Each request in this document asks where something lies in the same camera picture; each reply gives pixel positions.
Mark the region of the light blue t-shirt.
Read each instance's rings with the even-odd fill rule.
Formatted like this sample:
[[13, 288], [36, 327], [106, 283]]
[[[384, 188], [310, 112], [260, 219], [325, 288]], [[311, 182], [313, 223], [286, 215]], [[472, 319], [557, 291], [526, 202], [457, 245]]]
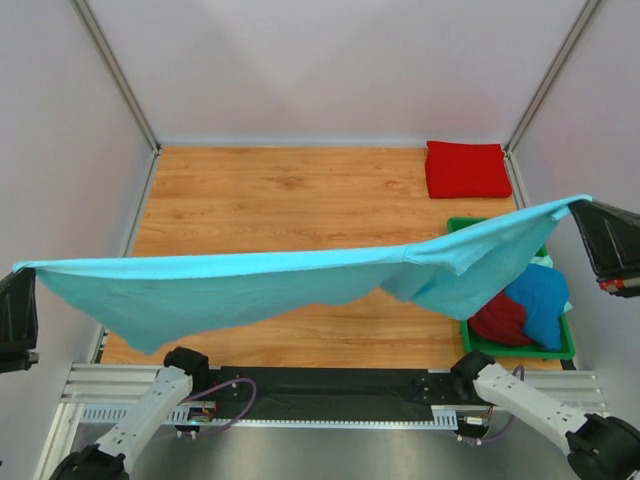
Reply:
[[464, 321], [526, 269], [571, 203], [544, 203], [405, 245], [31, 260], [16, 269], [33, 270], [52, 293], [148, 355], [185, 336], [308, 305], [345, 305], [375, 289]]

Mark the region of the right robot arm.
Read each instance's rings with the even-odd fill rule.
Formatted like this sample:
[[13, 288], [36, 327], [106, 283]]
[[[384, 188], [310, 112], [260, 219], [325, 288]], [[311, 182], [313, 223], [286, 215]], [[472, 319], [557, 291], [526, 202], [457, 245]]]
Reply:
[[[610, 295], [639, 295], [639, 215], [586, 200], [570, 206], [592, 270]], [[628, 422], [569, 407], [472, 351], [451, 369], [463, 398], [505, 409], [557, 446], [581, 479], [637, 479], [639, 430]]]

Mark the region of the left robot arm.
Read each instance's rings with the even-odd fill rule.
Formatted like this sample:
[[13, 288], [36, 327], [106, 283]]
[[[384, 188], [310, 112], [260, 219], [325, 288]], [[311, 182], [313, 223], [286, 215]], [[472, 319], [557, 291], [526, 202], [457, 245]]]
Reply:
[[[36, 274], [31, 268], [1, 280], [1, 372], [27, 371], [38, 363]], [[166, 354], [152, 385], [128, 413], [95, 443], [72, 452], [53, 479], [128, 479], [142, 450], [174, 407], [209, 384], [209, 359], [177, 347]]]

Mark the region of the mint green t-shirt in bin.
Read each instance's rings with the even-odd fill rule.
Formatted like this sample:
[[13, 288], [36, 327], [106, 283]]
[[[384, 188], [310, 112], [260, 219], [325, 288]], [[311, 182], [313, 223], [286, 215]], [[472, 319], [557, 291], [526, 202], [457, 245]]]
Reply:
[[[532, 260], [530, 261], [530, 263], [531, 264], [537, 264], [537, 265], [540, 265], [540, 266], [545, 267], [545, 268], [553, 268], [554, 267], [553, 260], [549, 255], [534, 256], [532, 258]], [[566, 301], [565, 305], [563, 307], [563, 314], [566, 314], [567, 312], [569, 312], [572, 309], [573, 309], [573, 305], [569, 301]]]

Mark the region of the blue t-shirt in bin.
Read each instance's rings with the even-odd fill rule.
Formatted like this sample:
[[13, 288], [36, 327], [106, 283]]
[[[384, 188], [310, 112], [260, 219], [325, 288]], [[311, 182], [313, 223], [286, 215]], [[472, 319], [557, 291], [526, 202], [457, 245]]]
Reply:
[[545, 350], [562, 347], [561, 323], [569, 301], [565, 277], [554, 268], [530, 263], [505, 289], [506, 296], [524, 308], [523, 334]]

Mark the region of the dark red t-shirt in bin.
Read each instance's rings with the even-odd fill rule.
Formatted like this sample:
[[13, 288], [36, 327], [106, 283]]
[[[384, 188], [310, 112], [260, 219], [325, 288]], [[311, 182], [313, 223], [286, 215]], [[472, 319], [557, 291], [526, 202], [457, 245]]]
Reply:
[[483, 339], [509, 347], [522, 347], [534, 343], [524, 333], [526, 320], [525, 308], [501, 291], [470, 317], [468, 324]]

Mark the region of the folded red t-shirt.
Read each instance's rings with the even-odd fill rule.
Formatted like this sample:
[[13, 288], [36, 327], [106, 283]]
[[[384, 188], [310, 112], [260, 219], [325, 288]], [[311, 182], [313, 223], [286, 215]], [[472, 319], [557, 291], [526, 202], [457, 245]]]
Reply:
[[508, 198], [512, 186], [500, 144], [427, 141], [425, 181], [432, 199]]

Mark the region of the green plastic bin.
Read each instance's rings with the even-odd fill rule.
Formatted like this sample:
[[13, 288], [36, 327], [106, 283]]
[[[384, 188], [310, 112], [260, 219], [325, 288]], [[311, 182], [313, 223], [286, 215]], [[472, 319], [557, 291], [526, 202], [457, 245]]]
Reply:
[[[477, 223], [487, 220], [486, 218], [476, 217], [451, 217], [447, 220], [446, 228], [448, 233], [473, 226]], [[535, 256], [549, 255], [546, 246], [543, 244]], [[546, 350], [538, 344], [532, 344], [522, 347], [509, 347], [486, 340], [478, 336], [472, 331], [468, 322], [460, 325], [460, 333], [464, 351], [469, 353], [472, 350], [479, 350], [493, 357], [510, 357], [510, 358], [535, 358], [543, 360], [561, 360], [569, 361], [575, 357], [575, 346], [569, 324], [565, 314], [559, 319], [561, 348], [559, 350]]]

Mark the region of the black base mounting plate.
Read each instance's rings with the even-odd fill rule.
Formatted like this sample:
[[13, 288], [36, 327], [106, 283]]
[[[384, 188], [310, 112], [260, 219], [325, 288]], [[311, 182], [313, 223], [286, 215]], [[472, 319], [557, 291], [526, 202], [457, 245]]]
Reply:
[[434, 406], [489, 404], [450, 373], [416, 369], [222, 367], [210, 385], [233, 385], [203, 399], [220, 418], [238, 415], [250, 400], [246, 420], [426, 421]]

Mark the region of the right aluminium corner post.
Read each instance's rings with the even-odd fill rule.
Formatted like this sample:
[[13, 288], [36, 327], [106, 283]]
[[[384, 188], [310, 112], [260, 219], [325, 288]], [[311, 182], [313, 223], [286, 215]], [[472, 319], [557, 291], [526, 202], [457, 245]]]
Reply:
[[524, 113], [505, 144], [507, 155], [512, 155], [524, 138], [531, 123], [539, 113], [561, 73], [568, 65], [578, 44], [603, 5], [603, 0], [587, 0], [583, 2], [575, 20], [561, 42], [531, 100], [527, 104]]

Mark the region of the aluminium corner post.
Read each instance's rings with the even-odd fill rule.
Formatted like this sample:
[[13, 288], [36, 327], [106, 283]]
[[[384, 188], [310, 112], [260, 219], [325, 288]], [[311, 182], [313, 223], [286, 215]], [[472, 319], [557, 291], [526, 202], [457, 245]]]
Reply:
[[158, 154], [161, 150], [161, 143], [143, 112], [90, 2], [85, 0], [71, 0], [70, 4], [83, 25], [88, 38], [94, 45], [138, 129], [152, 152]]
[[524, 113], [505, 144], [507, 155], [512, 155], [524, 138], [531, 123], [539, 113], [561, 73], [568, 65], [578, 44], [603, 5], [603, 0], [587, 0], [583, 2], [575, 20], [561, 42], [531, 100], [527, 104]]

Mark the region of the left aluminium corner post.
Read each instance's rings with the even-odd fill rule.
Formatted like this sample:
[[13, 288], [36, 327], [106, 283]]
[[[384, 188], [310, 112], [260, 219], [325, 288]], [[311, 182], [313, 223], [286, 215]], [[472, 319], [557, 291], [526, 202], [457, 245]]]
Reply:
[[88, 38], [94, 45], [138, 129], [152, 152], [158, 154], [161, 150], [161, 143], [143, 112], [90, 2], [85, 0], [71, 0], [70, 4], [83, 25]]

